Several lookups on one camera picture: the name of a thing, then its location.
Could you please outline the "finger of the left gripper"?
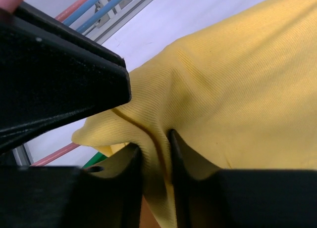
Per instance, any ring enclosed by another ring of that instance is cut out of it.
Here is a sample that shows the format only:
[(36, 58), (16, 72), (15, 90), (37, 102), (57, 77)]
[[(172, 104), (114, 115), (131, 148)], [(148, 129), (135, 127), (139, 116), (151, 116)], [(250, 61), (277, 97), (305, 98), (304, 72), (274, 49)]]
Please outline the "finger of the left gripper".
[(23, 2), (0, 12), (0, 151), (128, 103), (124, 60)]

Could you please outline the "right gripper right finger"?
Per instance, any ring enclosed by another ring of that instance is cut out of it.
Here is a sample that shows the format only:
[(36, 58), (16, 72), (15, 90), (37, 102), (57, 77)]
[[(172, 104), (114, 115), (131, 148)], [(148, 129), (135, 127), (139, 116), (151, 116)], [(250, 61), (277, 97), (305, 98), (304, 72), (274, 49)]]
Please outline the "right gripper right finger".
[(177, 131), (168, 139), (178, 227), (316, 227), (315, 170), (222, 169)]

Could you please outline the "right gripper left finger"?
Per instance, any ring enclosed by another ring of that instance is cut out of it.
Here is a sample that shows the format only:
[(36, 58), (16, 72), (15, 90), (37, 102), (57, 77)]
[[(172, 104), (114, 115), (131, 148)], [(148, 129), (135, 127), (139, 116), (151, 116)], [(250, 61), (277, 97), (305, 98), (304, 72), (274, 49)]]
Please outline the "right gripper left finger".
[(1, 167), (3, 228), (137, 228), (142, 153), (135, 144), (77, 167)]

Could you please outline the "blue hanger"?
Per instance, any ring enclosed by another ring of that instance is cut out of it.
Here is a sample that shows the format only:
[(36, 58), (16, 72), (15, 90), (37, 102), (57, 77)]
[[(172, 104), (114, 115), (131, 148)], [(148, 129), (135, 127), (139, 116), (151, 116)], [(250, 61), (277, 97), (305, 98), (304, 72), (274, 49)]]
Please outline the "blue hanger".
[(66, 18), (62, 23), (66, 26), (70, 26), (74, 23), (80, 16), (82, 16), (87, 10), (89, 10), (94, 4), (99, 0), (87, 0), (83, 3), (76, 11), (74, 11), (68, 18)]
[(127, 13), (137, 2), (138, 0), (99, 0), (70, 26), (81, 34), (88, 34), (103, 25), (110, 27), (118, 20), (119, 15)]

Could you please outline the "brown trousers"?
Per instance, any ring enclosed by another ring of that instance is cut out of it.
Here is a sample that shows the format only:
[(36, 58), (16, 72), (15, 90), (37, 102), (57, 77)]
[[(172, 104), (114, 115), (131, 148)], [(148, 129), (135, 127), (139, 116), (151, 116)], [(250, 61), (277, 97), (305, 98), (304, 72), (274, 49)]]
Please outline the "brown trousers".
[(142, 203), (139, 228), (160, 228), (145, 200)]

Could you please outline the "pink hanger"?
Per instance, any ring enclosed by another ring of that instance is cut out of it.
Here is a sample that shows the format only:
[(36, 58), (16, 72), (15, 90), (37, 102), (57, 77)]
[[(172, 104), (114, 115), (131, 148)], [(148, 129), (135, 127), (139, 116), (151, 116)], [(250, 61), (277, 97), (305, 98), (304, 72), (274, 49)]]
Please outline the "pink hanger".
[(56, 16), (55, 19), (59, 22), (64, 21), (86, 1), (87, 0), (77, 0), (76, 2), (71, 4), (67, 9), (65, 9), (62, 13)]
[[(13, 12), (23, 0), (0, 0), (0, 7), (9, 12)], [(39, 6), (48, 6), (44, 3), (46, 0), (38, 0)], [(72, 150), (78, 146), (71, 142), (71, 134), (76, 126), (83, 121), (75, 122), (58, 129), (52, 130), (39, 136), (30, 142), (27, 142), (10, 152), (0, 156), (6, 163), (12, 160), (16, 165), (53, 165), (53, 166), (82, 166), (84, 163), (81, 159), (72, 159), (74, 154)]]

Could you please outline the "yellow trousers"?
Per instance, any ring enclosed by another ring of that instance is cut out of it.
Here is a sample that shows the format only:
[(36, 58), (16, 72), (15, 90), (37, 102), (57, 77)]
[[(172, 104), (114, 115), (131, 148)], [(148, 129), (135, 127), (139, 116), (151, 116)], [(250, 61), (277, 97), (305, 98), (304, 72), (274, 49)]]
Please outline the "yellow trousers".
[(143, 194), (174, 228), (167, 133), (231, 169), (317, 167), (317, 0), (266, 0), (168, 45), (130, 73), (132, 98), (72, 141), (143, 154)]

